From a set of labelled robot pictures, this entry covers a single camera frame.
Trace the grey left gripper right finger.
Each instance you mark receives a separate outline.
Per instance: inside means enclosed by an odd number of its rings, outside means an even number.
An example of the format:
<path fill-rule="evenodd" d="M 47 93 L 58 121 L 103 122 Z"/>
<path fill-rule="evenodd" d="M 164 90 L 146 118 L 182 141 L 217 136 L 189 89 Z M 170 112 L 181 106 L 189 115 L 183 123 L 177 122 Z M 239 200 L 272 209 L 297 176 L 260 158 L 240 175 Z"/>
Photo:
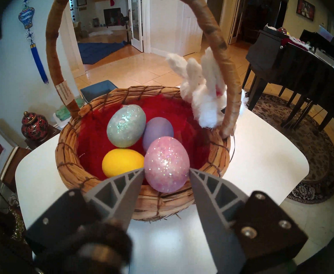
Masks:
<path fill-rule="evenodd" d="M 189 179 L 218 274 L 284 273 L 306 244 L 306 233 L 263 191 L 248 196 L 192 168 Z"/>

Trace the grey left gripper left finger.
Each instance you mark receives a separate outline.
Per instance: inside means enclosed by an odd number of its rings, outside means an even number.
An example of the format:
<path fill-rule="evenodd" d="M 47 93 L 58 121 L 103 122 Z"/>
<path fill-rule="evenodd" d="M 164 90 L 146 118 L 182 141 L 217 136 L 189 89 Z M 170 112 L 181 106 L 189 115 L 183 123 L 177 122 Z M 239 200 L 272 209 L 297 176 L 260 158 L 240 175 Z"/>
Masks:
<path fill-rule="evenodd" d="M 50 249 L 80 227 L 116 219 L 127 230 L 144 180 L 136 169 L 97 184 L 87 193 L 78 188 L 64 192 L 26 231 L 31 249 Z"/>

